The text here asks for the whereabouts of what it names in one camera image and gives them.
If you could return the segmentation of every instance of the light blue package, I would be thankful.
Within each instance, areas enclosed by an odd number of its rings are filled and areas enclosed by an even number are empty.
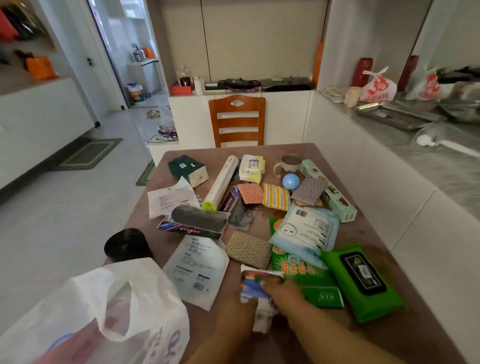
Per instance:
[[[326,208],[291,205],[282,225],[268,242],[307,263],[327,269],[320,250],[333,249],[339,225],[335,214]]]

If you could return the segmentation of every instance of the white plastic bag with red print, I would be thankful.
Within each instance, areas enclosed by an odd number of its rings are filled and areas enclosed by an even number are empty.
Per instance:
[[[0,363],[176,364],[185,305],[150,258],[70,278],[0,337]]]
[[[382,76],[386,70],[388,70],[388,67],[385,67],[378,73],[363,71],[363,74],[371,74],[373,78],[363,87],[360,101],[377,102],[393,100],[396,94],[396,83]]]
[[[437,69],[427,71],[425,68],[415,79],[410,81],[405,100],[439,100],[443,97],[442,90],[438,85]]]

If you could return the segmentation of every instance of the wooden chair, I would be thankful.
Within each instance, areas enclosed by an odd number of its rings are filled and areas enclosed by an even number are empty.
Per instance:
[[[258,145],[264,144],[265,132],[265,98],[243,95],[232,95],[218,100],[208,101],[210,118],[212,119],[215,147],[221,148],[222,143],[243,140],[256,140]],[[220,112],[258,111],[258,117],[238,117],[219,119]],[[258,127],[257,132],[220,133],[220,128]]]

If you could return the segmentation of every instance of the green floor mat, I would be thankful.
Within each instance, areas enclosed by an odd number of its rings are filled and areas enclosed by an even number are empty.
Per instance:
[[[93,139],[52,170],[91,170],[123,139]]]
[[[138,179],[137,183],[135,186],[147,186],[148,182],[152,178],[154,172],[156,170],[155,163],[153,160],[151,160],[148,164],[145,170],[143,171],[142,175]]]

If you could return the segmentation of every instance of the metal tray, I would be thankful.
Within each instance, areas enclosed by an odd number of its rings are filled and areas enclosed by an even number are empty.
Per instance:
[[[450,121],[480,125],[480,101],[442,98],[437,106]]]
[[[423,128],[437,116],[422,111],[406,110],[399,105],[388,102],[374,102],[355,108],[358,115],[381,122],[405,132],[414,132]]]

